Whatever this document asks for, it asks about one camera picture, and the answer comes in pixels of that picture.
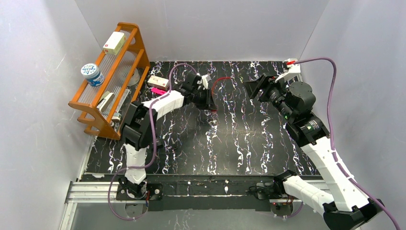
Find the red cable padlock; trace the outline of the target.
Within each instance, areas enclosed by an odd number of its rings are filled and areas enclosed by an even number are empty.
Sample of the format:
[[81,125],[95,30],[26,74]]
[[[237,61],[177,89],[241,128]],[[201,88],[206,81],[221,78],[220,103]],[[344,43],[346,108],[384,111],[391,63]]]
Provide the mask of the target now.
[[216,107],[216,103],[215,103],[215,97],[217,95],[217,92],[219,91],[219,88],[221,87],[221,85],[224,83],[224,81],[228,81],[228,80],[232,80],[231,77],[221,77],[218,78],[214,81],[214,83],[212,84],[211,87],[211,97],[213,99],[214,102],[214,109],[211,109],[211,112],[216,113],[217,112],[217,107]]

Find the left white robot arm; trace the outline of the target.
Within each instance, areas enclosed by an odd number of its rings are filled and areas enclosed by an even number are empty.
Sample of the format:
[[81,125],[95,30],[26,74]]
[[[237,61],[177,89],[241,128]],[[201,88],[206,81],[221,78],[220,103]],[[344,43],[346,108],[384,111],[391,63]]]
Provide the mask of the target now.
[[185,81],[158,98],[145,102],[134,101],[129,105],[120,130],[126,152],[126,170],[118,182],[131,198],[142,199],[147,195],[146,156],[147,148],[151,146],[153,157],[156,157],[156,122],[189,104],[194,104],[200,110],[216,110],[209,87],[210,80],[208,74],[192,73]]

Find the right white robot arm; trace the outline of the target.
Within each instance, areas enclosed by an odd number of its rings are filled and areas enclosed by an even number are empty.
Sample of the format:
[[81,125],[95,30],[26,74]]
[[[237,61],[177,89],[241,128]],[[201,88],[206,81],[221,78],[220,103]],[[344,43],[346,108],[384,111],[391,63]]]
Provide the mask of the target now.
[[292,196],[319,213],[331,230],[354,230],[378,215],[383,204],[373,200],[351,180],[340,156],[331,148],[331,135],[312,109],[316,101],[311,86],[301,81],[286,84],[263,74],[244,82],[250,99],[270,102],[286,119],[289,136],[316,166],[329,191],[324,192],[287,170],[257,192],[267,196]]

